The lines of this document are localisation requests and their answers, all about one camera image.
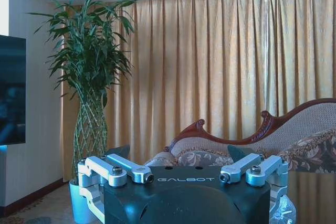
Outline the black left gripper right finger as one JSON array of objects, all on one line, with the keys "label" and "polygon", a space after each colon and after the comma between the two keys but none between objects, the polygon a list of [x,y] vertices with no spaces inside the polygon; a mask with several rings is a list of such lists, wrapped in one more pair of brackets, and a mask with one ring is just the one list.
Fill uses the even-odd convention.
[{"label": "black left gripper right finger", "polygon": [[270,208],[279,208],[288,191],[288,162],[276,155],[265,158],[250,148],[229,145],[227,149],[233,163],[221,167],[219,180],[234,184],[245,176],[249,186],[262,187],[268,183],[271,186]]}]

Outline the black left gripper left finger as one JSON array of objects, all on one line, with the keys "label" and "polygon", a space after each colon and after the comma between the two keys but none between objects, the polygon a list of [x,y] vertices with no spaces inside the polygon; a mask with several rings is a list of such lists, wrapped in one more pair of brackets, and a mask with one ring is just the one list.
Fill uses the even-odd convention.
[{"label": "black left gripper left finger", "polygon": [[149,184],[154,175],[148,166],[136,164],[118,154],[90,156],[77,165],[79,195],[85,197],[88,209],[100,221],[105,220],[104,203],[99,185],[122,187],[131,179],[136,184]]}]

